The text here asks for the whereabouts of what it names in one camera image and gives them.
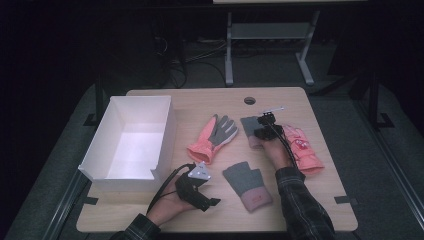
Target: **white box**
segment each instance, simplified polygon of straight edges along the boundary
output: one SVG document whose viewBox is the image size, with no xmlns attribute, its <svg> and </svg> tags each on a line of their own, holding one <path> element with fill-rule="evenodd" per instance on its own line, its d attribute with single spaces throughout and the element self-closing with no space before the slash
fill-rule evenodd
<svg viewBox="0 0 424 240">
<path fill-rule="evenodd" d="M 156 192 L 170 174 L 171 96 L 111 97 L 78 169 L 102 191 Z"/>
</svg>

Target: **person's right hand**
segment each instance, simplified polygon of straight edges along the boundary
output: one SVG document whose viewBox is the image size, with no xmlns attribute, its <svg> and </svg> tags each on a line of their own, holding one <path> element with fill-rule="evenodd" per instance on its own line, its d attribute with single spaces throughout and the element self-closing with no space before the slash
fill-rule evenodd
<svg viewBox="0 0 424 240">
<path fill-rule="evenodd" d="M 289 154 L 280 139 L 261 140 L 266 156 L 271 160 L 275 170 L 285 167 L 292 167 Z"/>
</svg>

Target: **plaid shirt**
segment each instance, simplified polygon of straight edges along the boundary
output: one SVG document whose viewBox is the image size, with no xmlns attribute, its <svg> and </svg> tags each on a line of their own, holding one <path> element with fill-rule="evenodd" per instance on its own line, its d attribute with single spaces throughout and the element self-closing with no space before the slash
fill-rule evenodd
<svg viewBox="0 0 424 240">
<path fill-rule="evenodd" d="M 132 221 L 124 232 L 117 232 L 110 240 L 153 240 L 160 233 L 160 228 L 142 214 Z"/>
<path fill-rule="evenodd" d="M 334 228 L 325 209 L 309 193 L 304 176 L 294 168 L 282 168 L 275 173 L 281 196 L 287 231 L 293 239 L 334 239 Z M 118 232 L 111 240 L 152 240 L 160 228 L 139 214 L 125 232 Z"/>
<path fill-rule="evenodd" d="M 275 173 L 287 231 L 293 239 L 334 239 L 334 228 L 325 209 L 309 193 L 304 175 L 295 168 Z"/>
</svg>

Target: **metal stand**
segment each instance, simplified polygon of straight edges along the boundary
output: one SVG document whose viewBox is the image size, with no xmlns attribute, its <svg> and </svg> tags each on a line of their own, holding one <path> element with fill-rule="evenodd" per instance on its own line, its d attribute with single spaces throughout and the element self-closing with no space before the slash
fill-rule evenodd
<svg viewBox="0 0 424 240">
<path fill-rule="evenodd" d="M 232 23 L 231 12 L 227 22 L 227 55 L 225 56 L 225 84 L 234 84 L 233 65 L 231 61 L 232 39 L 304 39 L 305 44 L 296 59 L 307 85 L 313 85 L 314 80 L 306 64 L 306 55 L 314 36 L 315 26 L 320 11 L 315 11 L 310 22 L 301 23 Z"/>
</svg>

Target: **glove cuff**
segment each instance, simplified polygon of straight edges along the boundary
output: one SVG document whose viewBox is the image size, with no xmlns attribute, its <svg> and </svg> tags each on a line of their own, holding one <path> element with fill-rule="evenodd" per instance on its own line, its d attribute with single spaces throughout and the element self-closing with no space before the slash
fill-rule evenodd
<svg viewBox="0 0 424 240">
<path fill-rule="evenodd" d="M 247 190 L 240 199 L 249 212 L 272 202 L 272 197 L 264 186 Z"/>
<path fill-rule="evenodd" d="M 211 164 L 212 158 L 220 146 L 214 147 L 209 141 L 200 141 L 190 144 L 187 147 L 188 155 L 196 162 L 205 162 L 205 164 Z"/>
<path fill-rule="evenodd" d="M 319 173 L 324 169 L 324 165 L 315 155 L 301 158 L 296 163 L 299 170 L 305 175 Z"/>
</svg>

